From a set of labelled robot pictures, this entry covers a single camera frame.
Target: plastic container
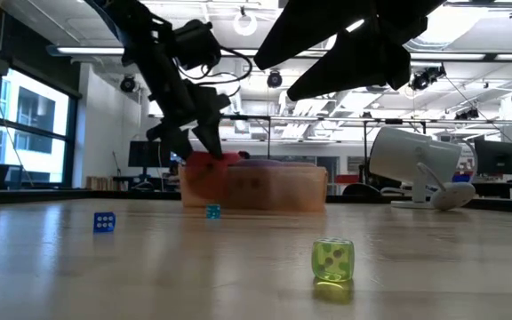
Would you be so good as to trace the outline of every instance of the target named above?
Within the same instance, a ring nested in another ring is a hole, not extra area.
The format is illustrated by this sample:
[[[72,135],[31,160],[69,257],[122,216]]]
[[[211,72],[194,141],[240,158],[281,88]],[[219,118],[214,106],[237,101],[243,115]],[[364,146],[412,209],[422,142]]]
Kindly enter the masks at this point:
[[[327,171],[316,166],[227,168],[224,183],[214,184],[220,198],[208,199],[187,182],[187,167],[180,168],[181,200],[184,207],[221,204],[227,209],[269,211],[324,211]]]

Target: small teal dice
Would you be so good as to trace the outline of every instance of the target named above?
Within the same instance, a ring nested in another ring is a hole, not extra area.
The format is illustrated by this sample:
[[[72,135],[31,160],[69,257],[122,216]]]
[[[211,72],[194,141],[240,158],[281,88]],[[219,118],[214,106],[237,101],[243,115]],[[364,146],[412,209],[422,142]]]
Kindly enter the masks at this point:
[[[116,226],[116,215],[113,212],[94,213],[94,232],[112,232]]]
[[[220,219],[220,205],[209,204],[206,206],[207,219]]]

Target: table surface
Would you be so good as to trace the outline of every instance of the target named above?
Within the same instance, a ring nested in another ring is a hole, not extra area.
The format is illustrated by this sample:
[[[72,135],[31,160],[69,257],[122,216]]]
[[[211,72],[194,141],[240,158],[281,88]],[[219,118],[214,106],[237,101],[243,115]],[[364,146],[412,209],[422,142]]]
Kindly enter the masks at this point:
[[[94,235],[94,212],[115,212],[115,232]],[[314,281],[320,236],[355,242],[352,283]],[[512,214],[0,205],[0,319],[512,319]]]

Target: white lamp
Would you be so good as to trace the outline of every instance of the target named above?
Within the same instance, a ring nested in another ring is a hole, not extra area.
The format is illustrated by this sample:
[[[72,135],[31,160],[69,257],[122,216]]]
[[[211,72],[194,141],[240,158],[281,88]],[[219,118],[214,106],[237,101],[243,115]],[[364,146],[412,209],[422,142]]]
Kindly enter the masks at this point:
[[[393,202],[395,207],[449,210],[466,204],[476,192],[470,183],[449,182],[460,154],[460,145],[383,127],[372,144],[369,171],[412,184],[412,201]],[[430,203],[426,202],[427,185],[439,188]]]

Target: window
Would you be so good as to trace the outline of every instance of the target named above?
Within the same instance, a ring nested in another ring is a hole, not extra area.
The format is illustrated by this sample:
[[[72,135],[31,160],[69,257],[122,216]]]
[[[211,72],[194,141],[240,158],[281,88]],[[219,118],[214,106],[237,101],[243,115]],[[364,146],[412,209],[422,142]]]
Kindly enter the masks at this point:
[[[34,182],[62,182],[65,142],[30,132],[9,128],[17,154]],[[20,164],[4,127],[0,126],[0,163]],[[28,182],[23,173],[23,182]]]
[[[59,135],[67,133],[69,97],[20,72],[10,70],[4,77],[0,104],[0,117],[3,114],[7,121]]]

